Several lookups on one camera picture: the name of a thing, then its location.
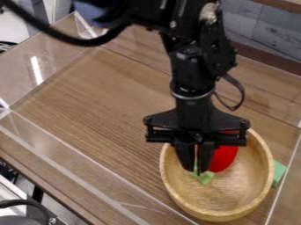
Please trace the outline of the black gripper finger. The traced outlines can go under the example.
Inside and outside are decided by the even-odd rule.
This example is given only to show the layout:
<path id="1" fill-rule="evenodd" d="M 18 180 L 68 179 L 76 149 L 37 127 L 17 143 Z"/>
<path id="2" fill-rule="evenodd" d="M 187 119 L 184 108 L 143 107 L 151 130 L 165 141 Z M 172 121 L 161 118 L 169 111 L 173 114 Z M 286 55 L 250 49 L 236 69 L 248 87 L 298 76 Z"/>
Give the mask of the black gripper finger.
<path id="1" fill-rule="evenodd" d="M 175 142 L 173 148 L 181 168 L 185 171 L 192 171 L 195 162 L 195 144 L 187 142 Z"/>
<path id="2" fill-rule="evenodd" d="M 197 145 L 197 174 L 208 170 L 215 146 L 212 142 L 204 142 Z"/>

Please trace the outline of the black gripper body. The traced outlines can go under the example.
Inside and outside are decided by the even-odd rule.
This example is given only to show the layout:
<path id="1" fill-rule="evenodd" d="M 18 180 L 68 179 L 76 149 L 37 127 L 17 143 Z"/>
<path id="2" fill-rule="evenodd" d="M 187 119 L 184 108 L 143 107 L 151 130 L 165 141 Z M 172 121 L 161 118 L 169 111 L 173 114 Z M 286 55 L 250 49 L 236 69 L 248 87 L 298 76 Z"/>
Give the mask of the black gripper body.
<path id="1" fill-rule="evenodd" d="M 189 143 L 213 142 L 222 146 L 244 146 L 248 120 L 222 112 L 211 96 L 196 97 L 173 94 L 175 108 L 143 118 L 148 142 L 181 140 Z"/>

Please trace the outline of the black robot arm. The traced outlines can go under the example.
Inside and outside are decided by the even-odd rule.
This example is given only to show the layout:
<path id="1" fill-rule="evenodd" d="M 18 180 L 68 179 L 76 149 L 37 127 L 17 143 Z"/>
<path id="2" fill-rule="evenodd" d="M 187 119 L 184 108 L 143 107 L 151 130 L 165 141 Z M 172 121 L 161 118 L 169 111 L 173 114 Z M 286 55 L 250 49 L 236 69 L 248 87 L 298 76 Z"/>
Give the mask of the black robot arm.
<path id="1" fill-rule="evenodd" d="M 212 104 L 219 79 L 239 85 L 228 71 L 236 66 L 217 0 L 73 0 L 89 25 L 114 29 L 141 25 L 159 32 L 169 57 L 169 94 L 175 108 L 148 115 L 145 138 L 167 142 L 187 171 L 208 170 L 220 146 L 247 143 L 248 120 Z"/>

